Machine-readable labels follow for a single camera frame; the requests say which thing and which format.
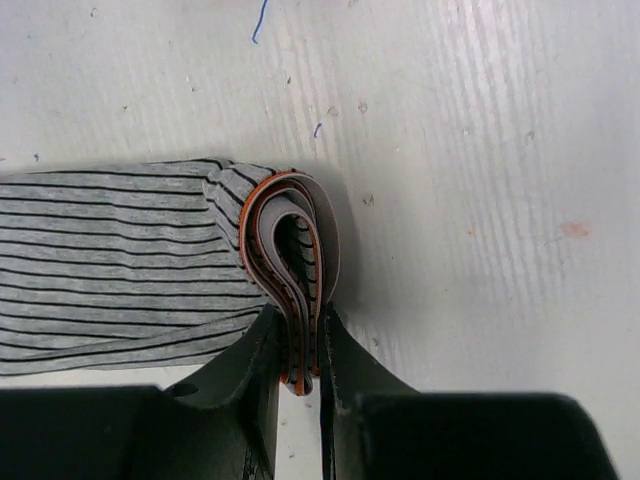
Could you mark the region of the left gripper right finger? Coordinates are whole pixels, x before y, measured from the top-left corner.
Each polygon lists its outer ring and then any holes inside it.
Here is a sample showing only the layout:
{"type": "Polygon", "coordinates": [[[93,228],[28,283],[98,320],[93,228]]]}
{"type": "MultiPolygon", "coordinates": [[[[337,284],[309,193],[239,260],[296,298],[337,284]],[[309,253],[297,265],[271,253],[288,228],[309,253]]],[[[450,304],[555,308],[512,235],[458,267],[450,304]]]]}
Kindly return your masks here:
{"type": "Polygon", "coordinates": [[[381,479],[396,463],[394,429],[377,417],[396,412],[415,389],[396,377],[349,333],[329,304],[318,322],[320,427],[324,479],[381,479]]]}

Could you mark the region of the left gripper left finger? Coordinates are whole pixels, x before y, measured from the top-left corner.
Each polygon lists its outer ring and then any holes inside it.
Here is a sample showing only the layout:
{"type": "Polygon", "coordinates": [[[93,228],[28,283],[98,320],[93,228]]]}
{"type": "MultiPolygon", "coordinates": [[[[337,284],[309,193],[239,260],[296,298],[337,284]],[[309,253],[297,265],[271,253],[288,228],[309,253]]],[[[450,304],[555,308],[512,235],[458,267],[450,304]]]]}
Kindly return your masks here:
{"type": "Polygon", "coordinates": [[[266,306],[246,333],[167,394],[184,406],[167,455],[171,479],[275,477],[280,315],[266,306]]]}

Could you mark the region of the grey striped underwear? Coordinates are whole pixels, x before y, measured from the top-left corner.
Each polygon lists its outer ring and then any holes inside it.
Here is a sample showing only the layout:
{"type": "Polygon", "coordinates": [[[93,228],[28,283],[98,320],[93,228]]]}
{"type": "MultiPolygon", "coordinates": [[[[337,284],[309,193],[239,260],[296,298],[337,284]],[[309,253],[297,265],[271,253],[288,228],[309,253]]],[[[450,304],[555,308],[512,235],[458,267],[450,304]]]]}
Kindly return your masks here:
{"type": "Polygon", "coordinates": [[[309,174],[226,159],[1,180],[1,373],[202,363],[265,306],[281,381],[320,372],[340,271],[331,202],[309,174]]]}

